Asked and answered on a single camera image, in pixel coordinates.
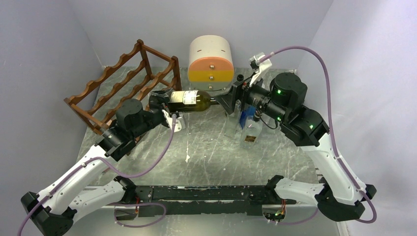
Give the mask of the blue glass bottle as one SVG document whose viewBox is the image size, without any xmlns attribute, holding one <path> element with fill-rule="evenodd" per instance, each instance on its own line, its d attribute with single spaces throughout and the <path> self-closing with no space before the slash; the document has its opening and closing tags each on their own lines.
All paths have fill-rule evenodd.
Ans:
<svg viewBox="0 0 417 236">
<path fill-rule="evenodd" d="M 240 119 L 239 119 L 239 124 L 240 124 L 242 129 L 245 126 L 247 117 L 253 116 L 255 114 L 255 111 L 256 111 L 256 109 L 253 106 L 249 106 L 241 112 L 241 116 L 240 116 Z"/>
</svg>

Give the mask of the dark green labelled wine bottle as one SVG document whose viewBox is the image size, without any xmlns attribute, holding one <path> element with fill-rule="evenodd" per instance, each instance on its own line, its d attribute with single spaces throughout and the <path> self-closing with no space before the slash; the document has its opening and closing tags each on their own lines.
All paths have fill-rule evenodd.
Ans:
<svg viewBox="0 0 417 236">
<path fill-rule="evenodd" d="M 202 112 L 211 105 L 219 104 L 214 97 L 203 90 L 173 91 L 169 99 L 167 108 L 170 112 Z"/>
</svg>

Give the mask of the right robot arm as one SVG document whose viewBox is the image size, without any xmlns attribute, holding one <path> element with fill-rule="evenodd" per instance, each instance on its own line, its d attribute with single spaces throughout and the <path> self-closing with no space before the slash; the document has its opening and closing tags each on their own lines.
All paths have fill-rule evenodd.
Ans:
<svg viewBox="0 0 417 236">
<path fill-rule="evenodd" d="M 375 186 L 363 183 L 355 176 L 344 158 L 332 145 L 330 128 L 323 117 L 304 105 L 307 85 L 293 73 L 278 74 L 269 89 L 261 82 L 250 85 L 248 80 L 235 82 L 215 100 L 231 114 L 237 101 L 249 105 L 260 114 L 279 124 L 281 132 L 301 148 L 321 171 L 325 181 L 310 184 L 274 176 L 267 183 L 266 199 L 276 204 L 294 200 L 315 205 L 328 219 L 341 222 L 360 220 L 364 201 L 376 194 Z"/>
</svg>

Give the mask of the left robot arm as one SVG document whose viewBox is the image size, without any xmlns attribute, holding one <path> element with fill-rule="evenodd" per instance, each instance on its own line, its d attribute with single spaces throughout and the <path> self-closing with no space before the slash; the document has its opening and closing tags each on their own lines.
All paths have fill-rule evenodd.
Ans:
<svg viewBox="0 0 417 236">
<path fill-rule="evenodd" d="M 138 200 L 133 175 L 118 172 L 105 186 L 82 193 L 98 175 L 115 164 L 136 146 L 137 138 L 158 125 L 171 130 L 167 106 L 171 89 L 154 91 L 149 97 L 149 110 L 141 101 L 127 99 L 116 111 L 116 119 L 70 170 L 38 193 L 28 192 L 21 198 L 27 216 L 45 236 L 62 236 L 85 215 L 109 204 L 128 205 Z"/>
</svg>

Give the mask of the small clear glass bottle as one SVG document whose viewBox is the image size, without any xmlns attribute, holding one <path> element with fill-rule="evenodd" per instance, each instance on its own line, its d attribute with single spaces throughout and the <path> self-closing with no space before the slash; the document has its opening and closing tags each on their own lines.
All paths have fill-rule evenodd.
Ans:
<svg viewBox="0 0 417 236">
<path fill-rule="evenodd" d="M 239 124 L 240 115 L 241 115 L 240 107 L 241 107 L 241 101 L 237 100 L 235 103 L 234 111 L 230 115 L 228 113 L 225 113 L 226 123 L 225 123 L 224 135 L 227 137 L 235 136 L 235 132 Z"/>
</svg>

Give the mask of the clear bottle black gold cap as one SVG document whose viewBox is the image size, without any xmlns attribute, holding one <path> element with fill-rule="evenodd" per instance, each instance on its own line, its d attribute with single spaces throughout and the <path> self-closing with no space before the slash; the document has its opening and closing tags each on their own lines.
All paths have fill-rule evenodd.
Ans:
<svg viewBox="0 0 417 236">
<path fill-rule="evenodd" d="M 248 116 L 241 134 L 241 146 L 243 148 L 251 148 L 258 140 L 262 129 L 263 124 L 257 112 L 252 116 Z"/>
</svg>

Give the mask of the cream orange yellow drawer cabinet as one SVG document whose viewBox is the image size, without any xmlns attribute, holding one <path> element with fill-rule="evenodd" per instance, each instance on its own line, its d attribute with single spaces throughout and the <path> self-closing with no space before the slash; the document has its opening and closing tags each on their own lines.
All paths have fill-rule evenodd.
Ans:
<svg viewBox="0 0 417 236">
<path fill-rule="evenodd" d="M 218 35 L 202 35 L 189 47 L 188 80 L 192 89 L 225 90 L 234 77 L 229 42 Z"/>
</svg>

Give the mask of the black base frame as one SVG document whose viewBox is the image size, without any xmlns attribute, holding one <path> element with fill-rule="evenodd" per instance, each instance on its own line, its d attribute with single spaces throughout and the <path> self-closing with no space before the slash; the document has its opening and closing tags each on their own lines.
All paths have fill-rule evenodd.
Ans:
<svg viewBox="0 0 417 236">
<path fill-rule="evenodd" d="M 298 202 L 282 200 L 264 185 L 220 186 L 149 186 L 138 185 L 135 193 L 116 201 L 117 204 L 160 203 L 160 206 L 139 208 L 139 217 L 196 214 L 234 214 L 262 216 L 268 207 L 279 208 Z"/>
</svg>

